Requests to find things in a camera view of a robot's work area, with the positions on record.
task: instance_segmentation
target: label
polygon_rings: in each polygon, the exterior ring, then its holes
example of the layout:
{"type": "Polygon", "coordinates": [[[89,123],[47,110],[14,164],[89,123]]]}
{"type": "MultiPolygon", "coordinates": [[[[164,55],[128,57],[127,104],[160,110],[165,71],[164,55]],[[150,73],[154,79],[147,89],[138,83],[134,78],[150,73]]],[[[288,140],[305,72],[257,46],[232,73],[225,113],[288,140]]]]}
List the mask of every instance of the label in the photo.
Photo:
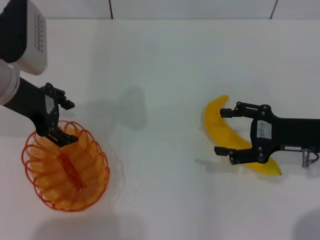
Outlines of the label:
{"type": "Polygon", "coordinates": [[[256,137],[271,139],[272,125],[263,120],[258,120],[256,124],[256,137]]]}
{"type": "Polygon", "coordinates": [[[48,114],[51,113],[51,111],[54,109],[55,107],[55,101],[49,97],[48,95],[45,95],[45,109],[46,109],[46,112],[48,114]]]}
{"type": "Polygon", "coordinates": [[[301,147],[298,146],[285,146],[284,149],[290,151],[301,151],[301,147]]]}

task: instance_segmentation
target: white tabletop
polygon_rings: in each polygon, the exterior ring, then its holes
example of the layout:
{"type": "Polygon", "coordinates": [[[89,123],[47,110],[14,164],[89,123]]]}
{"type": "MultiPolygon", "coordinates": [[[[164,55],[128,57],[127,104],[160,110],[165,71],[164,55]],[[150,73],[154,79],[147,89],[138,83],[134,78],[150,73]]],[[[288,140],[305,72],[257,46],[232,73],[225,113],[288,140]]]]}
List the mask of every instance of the white tabletop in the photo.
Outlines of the white tabletop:
{"type": "MultiPolygon", "coordinates": [[[[79,213],[46,207],[21,163],[30,120],[0,109],[1,240],[305,240],[320,236],[320,162],[273,155],[282,176],[217,157],[201,113],[228,94],[279,117],[320,118],[320,21],[48,20],[60,119],[89,129],[111,179],[79,213]]],[[[228,121],[246,139],[249,119],[228,121]]]]}

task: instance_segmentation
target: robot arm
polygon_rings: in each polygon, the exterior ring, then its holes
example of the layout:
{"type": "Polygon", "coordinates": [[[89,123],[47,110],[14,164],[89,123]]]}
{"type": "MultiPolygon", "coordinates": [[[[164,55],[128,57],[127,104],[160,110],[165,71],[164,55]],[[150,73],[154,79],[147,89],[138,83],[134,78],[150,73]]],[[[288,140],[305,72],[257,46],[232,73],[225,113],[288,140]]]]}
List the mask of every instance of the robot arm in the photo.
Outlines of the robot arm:
{"type": "Polygon", "coordinates": [[[40,75],[47,67],[46,19],[30,0],[11,0],[0,14],[0,105],[27,118],[39,136],[59,147],[78,138],[58,128],[59,105],[75,104],[52,84],[38,88],[20,70],[40,75]]]}
{"type": "Polygon", "coordinates": [[[273,114],[269,105],[237,102],[234,110],[222,108],[222,118],[246,117],[252,119],[250,138],[252,148],[232,149],[215,146],[218,156],[228,156],[232,165],[265,164],[276,151],[302,152],[302,167],[308,168],[319,159],[320,120],[281,118],[273,114]]]}

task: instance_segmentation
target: orange wire basket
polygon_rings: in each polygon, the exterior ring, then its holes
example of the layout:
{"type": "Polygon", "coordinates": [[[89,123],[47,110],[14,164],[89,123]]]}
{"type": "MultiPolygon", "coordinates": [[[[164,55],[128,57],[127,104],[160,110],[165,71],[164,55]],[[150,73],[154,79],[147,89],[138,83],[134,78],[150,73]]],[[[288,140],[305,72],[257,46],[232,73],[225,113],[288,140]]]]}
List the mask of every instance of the orange wire basket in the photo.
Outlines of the orange wire basket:
{"type": "Polygon", "coordinates": [[[74,121],[59,121],[59,128],[78,142],[58,147],[33,132],[21,158],[36,195],[48,207],[77,212],[96,203],[107,189],[110,169],[106,154],[92,134],[74,121]]]}

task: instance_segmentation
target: banana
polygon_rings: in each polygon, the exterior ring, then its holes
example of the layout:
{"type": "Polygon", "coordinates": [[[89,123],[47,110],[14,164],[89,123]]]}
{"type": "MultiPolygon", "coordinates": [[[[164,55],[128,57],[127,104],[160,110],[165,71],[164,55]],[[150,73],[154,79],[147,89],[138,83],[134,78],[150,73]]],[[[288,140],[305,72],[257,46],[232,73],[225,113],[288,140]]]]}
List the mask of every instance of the banana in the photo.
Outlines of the banana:
{"type": "MultiPolygon", "coordinates": [[[[251,143],[243,139],[236,132],[234,132],[220,116],[220,109],[228,101],[229,96],[224,95],[210,102],[204,110],[204,126],[211,139],[221,147],[231,149],[249,149],[252,147],[251,143]]],[[[246,163],[246,167],[266,175],[281,175],[281,170],[273,158],[269,158],[265,164],[261,163],[246,163]]]]}

